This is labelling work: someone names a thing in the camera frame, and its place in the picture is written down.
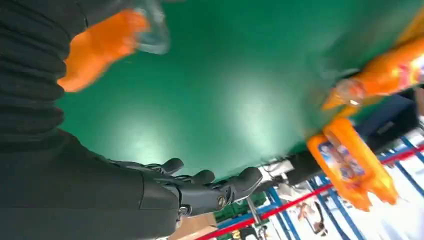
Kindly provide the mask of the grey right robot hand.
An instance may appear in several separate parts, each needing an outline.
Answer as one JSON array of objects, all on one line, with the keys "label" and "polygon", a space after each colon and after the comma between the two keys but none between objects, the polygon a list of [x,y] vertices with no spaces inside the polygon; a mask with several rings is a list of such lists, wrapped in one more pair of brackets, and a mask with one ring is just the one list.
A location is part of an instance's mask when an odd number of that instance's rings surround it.
[{"label": "grey right robot hand", "polygon": [[185,218],[249,196],[261,172],[248,167],[214,182],[204,170],[178,179],[169,170],[100,156],[72,135],[0,145],[3,240],[157,240]]}]

